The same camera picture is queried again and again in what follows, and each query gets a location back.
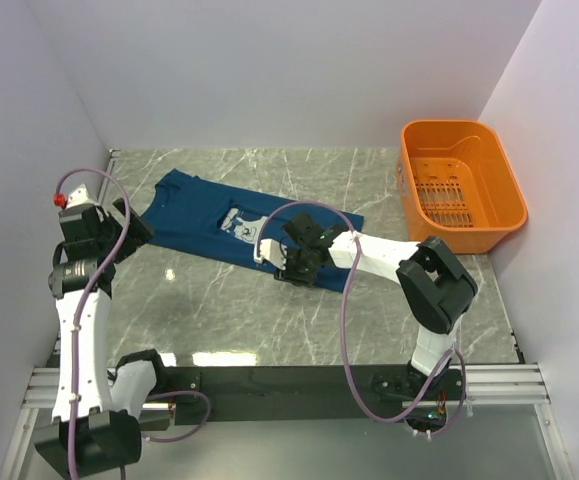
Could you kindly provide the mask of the blue t shirt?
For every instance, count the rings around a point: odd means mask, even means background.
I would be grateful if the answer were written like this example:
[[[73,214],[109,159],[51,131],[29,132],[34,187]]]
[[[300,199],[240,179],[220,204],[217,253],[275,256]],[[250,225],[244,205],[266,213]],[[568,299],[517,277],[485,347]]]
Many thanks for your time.
[[[332,211],[315,205],[287,208],[267,219],[289,202],[173,169],[155,185],[154,199],[142,219],[153,230],[150,243],[155,246],[273,274],[273,265],[254,261],[260,233],[296,249],[283,230],[295,216],[305,213],[323,229],[345,224]]]

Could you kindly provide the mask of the orange plastic basket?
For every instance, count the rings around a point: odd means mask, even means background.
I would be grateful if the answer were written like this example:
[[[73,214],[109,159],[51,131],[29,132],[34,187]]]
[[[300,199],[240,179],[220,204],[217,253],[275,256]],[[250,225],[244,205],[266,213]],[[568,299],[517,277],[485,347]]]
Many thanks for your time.
[[[486,254],[528,211],[500,140],[471,120],[405,125],[395,176],[408,238],[441,238],[456,254]]]

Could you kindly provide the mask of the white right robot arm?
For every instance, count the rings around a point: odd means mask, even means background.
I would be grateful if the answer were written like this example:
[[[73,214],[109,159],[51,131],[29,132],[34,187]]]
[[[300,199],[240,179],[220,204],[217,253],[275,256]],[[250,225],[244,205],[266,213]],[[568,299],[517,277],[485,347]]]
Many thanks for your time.
[[[433,397],[449,365],[442,356],[454,346],[457,326],[478,293],[475,280],[445,242],[434,236],[419,243],[389,240],[341,224],[323,229],[306,213],[283,231],[292,247],[263,239],[255,248],[255,260],[271,263],[277,280],[313,286],[326,268],[356,269],[401,287],[419,324],[408,387],[418,398]]]

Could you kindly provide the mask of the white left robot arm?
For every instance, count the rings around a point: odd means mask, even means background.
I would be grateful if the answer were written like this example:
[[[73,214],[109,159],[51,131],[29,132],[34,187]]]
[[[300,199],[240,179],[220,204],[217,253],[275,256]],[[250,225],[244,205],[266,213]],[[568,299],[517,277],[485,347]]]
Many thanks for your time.
[[[140,459],[143,404],[162,399],[169,378],[154,349],[122,357],[114,373],[106,366],[115,266],[148,243],[152,229],[122,199],[113,203],[124,216],[118,222],[83,187],[54,203],[64,237],[48,278],[60,325],[59,383],[51,424],[34,446],[62,478],[82,479]]]

